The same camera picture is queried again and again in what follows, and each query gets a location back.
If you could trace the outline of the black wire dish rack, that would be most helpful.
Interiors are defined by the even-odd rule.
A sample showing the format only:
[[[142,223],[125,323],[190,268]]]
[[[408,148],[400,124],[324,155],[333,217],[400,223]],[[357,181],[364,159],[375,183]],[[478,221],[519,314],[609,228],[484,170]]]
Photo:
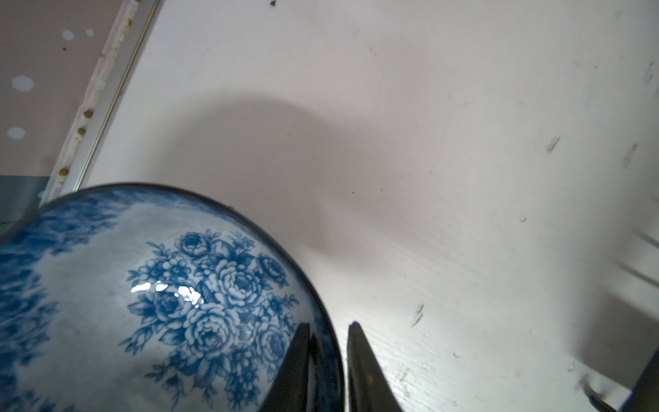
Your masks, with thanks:
[[[597,411],[658,410],[658,233],[635,229],[629,240],[580,348],[580,390]]]

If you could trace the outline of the blue floral ceramic bowl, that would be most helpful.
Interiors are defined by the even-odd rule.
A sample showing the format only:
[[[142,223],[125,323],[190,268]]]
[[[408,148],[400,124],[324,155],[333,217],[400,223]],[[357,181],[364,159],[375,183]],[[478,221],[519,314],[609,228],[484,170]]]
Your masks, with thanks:
[[[101,185],[1,238],[4,411],[256,411],[310,327],[307,409],[342,411],[341,350],[262,228],[164,185]]]

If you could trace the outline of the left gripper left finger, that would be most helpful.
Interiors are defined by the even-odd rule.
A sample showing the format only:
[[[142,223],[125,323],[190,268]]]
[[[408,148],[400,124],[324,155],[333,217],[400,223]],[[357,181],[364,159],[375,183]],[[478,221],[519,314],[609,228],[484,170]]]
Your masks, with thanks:
[[[310,326],[300,324],[259,412],[305,412],[309,381]]]

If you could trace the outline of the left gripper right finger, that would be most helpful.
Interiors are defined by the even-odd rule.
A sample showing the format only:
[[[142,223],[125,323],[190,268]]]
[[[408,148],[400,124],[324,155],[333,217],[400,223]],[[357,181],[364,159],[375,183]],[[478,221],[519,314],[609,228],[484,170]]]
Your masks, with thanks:
[[[358,322],[348,328],[348,401],[355,412],[402,412]]]

